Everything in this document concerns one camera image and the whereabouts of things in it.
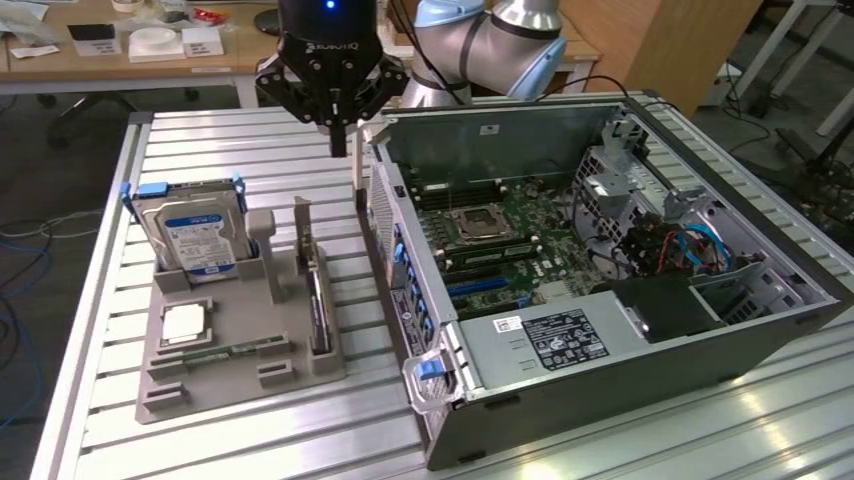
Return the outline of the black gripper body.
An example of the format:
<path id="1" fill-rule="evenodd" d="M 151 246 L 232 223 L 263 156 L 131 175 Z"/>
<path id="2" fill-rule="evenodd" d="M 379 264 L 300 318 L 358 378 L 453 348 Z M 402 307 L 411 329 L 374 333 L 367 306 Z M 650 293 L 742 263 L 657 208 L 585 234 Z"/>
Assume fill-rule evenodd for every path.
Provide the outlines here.
<path id="1" fill-rule="evenodd" d="M 376 34 L 374 1 L 280 1 L 276 54 L 292 82 L 299 78 L 339 91 L 343 64 L 374 67 L 386 57 Z"/>

